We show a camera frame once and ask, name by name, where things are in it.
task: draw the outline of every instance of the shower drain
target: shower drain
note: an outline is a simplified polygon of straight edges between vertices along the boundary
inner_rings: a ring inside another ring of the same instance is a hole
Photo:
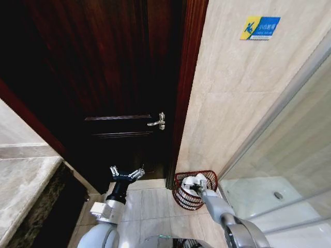
[[[280,194],[278,191],[274,192],[274,196],[279,200],[283,199],[283,195]]]

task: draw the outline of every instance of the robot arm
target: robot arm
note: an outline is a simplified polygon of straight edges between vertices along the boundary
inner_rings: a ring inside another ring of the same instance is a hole
[[[213,220],[224,229],[225,239],[232,248],[270,248],[269,242],[261,230],[249,221],[235,216],[233,209],[213,190],[207,189],[206,181],[190,187],[206,204]]]
[[[117,225],[122,219],[126,203],[128,186],[141,178],[145,171],[140,168],[131,174],[117,171],[116,166],[110,167],[113,181],[116,182],[113,192],[107,196],[105,203],[95,202],[90,210],[98,225],[87,232],[78,244],[78,248],[117,248],[119,234]]]

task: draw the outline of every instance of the marble countertop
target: marble countertop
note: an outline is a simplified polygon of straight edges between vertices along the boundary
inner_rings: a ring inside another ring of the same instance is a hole
[[[62,158],[0,160],[0,247],[4,247],[44,190]]]

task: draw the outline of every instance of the countertop edge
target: countertop edge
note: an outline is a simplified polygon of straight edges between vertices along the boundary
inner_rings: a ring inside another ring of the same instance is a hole
[[[24,205],[24,207],[21,209],[21,211],[17,214],[17,217],[15,218],[15,220],[13,221],[11,226],[7,229],[5,234],[0,238],[0,247],[5,247],[8,244],[8,242],[10,241],[10,239],[12,238],[12,236],[14,235],[14,233],[16,232],[18,227],[23,222],[24,218],[27,216],[27,214],[31,210],[34,203],[37,201],[37,199],[41,195],[42,191],[45,189],[46,185],[49,183],[50,179],[56,172],[57,168],[63,162],[62,157],[59,157],[59,156],[51,156],[48,158],[54,158],[54,157],[56,157],[57,160],[54,162],[52,169],[45,177],[45,180],[40,184],[40,187],[34,194],[33,198]]]

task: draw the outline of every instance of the glass shower enclosure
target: glass shower enclosure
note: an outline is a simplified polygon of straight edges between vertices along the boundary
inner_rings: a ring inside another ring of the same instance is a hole
[[[272,247],[331,247],[331,56],[323,56],[220,179]]]

